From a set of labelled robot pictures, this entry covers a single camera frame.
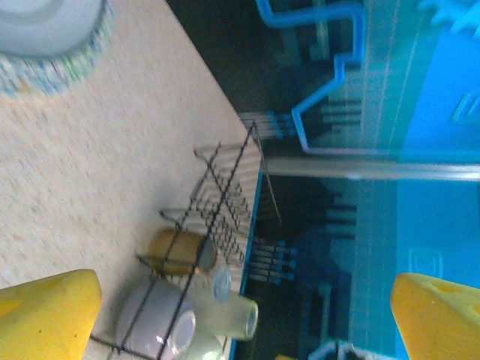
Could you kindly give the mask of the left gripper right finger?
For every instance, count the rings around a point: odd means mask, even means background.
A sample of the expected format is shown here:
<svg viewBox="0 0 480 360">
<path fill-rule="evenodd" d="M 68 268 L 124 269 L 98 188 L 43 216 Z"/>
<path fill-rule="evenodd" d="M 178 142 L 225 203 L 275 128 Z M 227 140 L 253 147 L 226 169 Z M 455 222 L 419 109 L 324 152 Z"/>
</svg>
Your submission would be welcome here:
<svg viewBox="0 0 480 360">
<path fill-rule="evenodd" d="M 405 272 L 390 305 L 410 359 L 479 358 L 479 289 Z"/>
</svg>

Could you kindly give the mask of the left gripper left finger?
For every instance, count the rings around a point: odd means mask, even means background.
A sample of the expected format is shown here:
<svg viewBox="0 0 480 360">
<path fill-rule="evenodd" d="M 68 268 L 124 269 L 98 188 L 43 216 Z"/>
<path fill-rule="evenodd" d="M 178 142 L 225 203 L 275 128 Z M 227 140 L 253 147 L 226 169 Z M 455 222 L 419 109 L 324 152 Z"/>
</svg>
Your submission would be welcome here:
<svg viewBox="0 0 480 360">
<path fill-rule="evenodd" d="M 101 304 L 92 269 L 1 289 L 1 358 L 81 359 Z"/>
</svg>

